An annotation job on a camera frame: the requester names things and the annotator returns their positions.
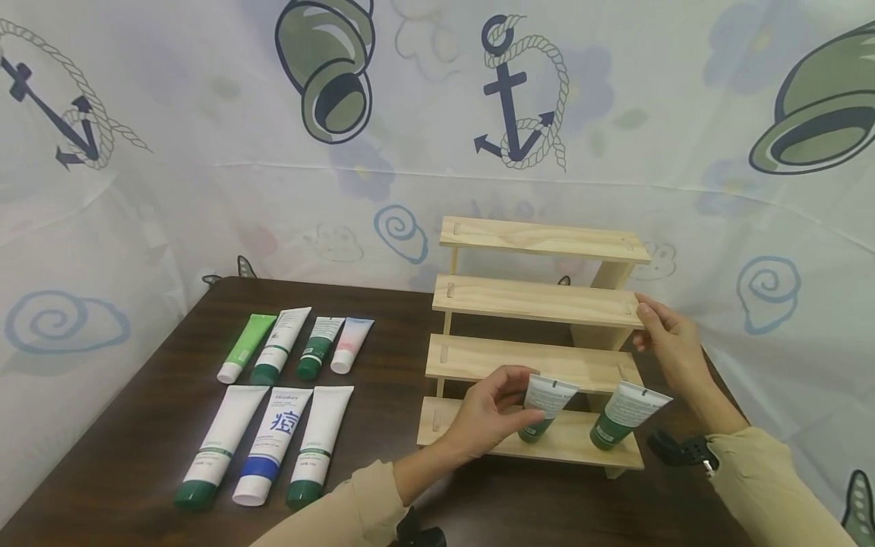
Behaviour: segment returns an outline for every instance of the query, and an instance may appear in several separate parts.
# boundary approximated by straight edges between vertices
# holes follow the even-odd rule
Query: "black clip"
[[[720,468],[720,460],[708,448],[704,436],[688,438],[681,444],[665,431],[658,429],[647,438],[647,446],[667,466],[694,466],[703,464],[712,476]]]
[[[399,547],[446,547],[446,536],[440,528],[422,529],[416,508],[410,508],[407,515],[395,529]]]

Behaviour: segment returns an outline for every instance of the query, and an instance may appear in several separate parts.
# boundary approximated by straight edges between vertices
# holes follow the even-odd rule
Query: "white tube cap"
[[[246,507],[264,505],[264,501],[268,499],[271,484],[273,483],[267,477],[244,475],[237,482],[237,489],[231,496],[231,501]]]
[[[334,358],[331,361],[331,370],[339,375],[344,375],[353,367],[355,354],[348,349],[339,349],[334,352]]]
[[[241,372],[243,372],[243,367],[237,363],[227,362],[221,366],[216,378],[222,383],[234,383],[237,381],[237,376],[239,376]]]

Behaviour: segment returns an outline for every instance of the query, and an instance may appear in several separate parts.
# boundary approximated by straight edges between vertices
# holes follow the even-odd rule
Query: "cosmetic tube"
[[[283,371],[291,347],[295,345],[310,310],[311,308],[296,308],[280,312],[268,341],[264,343],[262,354],[255,361],[249,383],[259,386],[272,386],[277,383],[279,373]]]
[[[258,343],[262,341],[264,333],[273,325],[276,315],[262,315],[261,313],[253,313],[249,316],[249,321],[240,333],[240,338],[231,349],[231,353],[227,355],[225,364],[221,366],[219,374],[216,378],[222,383],[234,383],[237,376],[246,367],[250,355],[255,352]]]
[[[337,349],[334,350],[331,370],[339,375],[349,372],[350,368],[353,367],[355,356],[359,354],[361,343],[365,341],[373,324],[373,319],[346,318],[346,324],[343,326],[343,332],[340,333],[340,340],[337,342]]]
[[[316,325],[310,333],[307,347],[301,354],[297,365],[297,377],[301,380],[315,380],[322,368],[322,360],[331,349],[332,342],[343,325],[345,317],[317,317]]]
[[[290,508],[304,508],[322,497],[334,442],[352,394],[353,386],[317,387],[313,390],[310,418],[285,498],[285,504]]]
[[[652,389],[620,382],[590,429],[590,440],[597,448],[611,450],[644,420],[671,401],[671,397]]]
[[[231,496],[234,503],[257,507],[267,500],[270,485],[279,475],[291,436],[312,393],[312,389],[297,388],[274,388],[270,392],[268,409]]]
[[[268,389],[267,386],[229,386],[225,390],[213,424],[173,498],[173,505],[189,510],[210,506],[246,426]]]
[[[528,389],[523,408],[543,410],[543,421],[523,427],[517,434],[527,443],[536,442],[550,427],[559,411],[574,397],[580,388],[573,383],[559,382],[544,376],[531,375],[528,377]]]

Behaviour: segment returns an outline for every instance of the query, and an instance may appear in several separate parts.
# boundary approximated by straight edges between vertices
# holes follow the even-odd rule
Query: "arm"
[[[501,367],[473,385],[450,428],[437,442],[393,464],[375,462],[353,473],[319,501],[280,522],[251,547],[389,545],[407,507],[425,490],[505,437],[544,419],[541,410],[502,414],[521,401],[525,367]]]
[[[643,295],[638,316],[647,331],[633,342],[653,348],[668,385],[684,399],[708,433],[720,460],[711,484],[757,545],[854,547],[838,521],[802,484],[790,450],[752,428],[711,378],[696,324]]]

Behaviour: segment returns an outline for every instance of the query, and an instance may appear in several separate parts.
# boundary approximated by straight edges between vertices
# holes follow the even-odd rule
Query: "hand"
[[[470,461],[489,452],[523,427],[544,420],[543,410],[504,413],[522,401],[529,376],[537,373],[528,367],[504,366],[474,384],[438,443],[451,447],[456,454]]]
[[[662,365],[668,385],[686,400],[716,387],[705,364],[696,323],[651,297],[635,293],[640,302],[638,317],[647,329],[632,338],[643,352],[652,348]]]

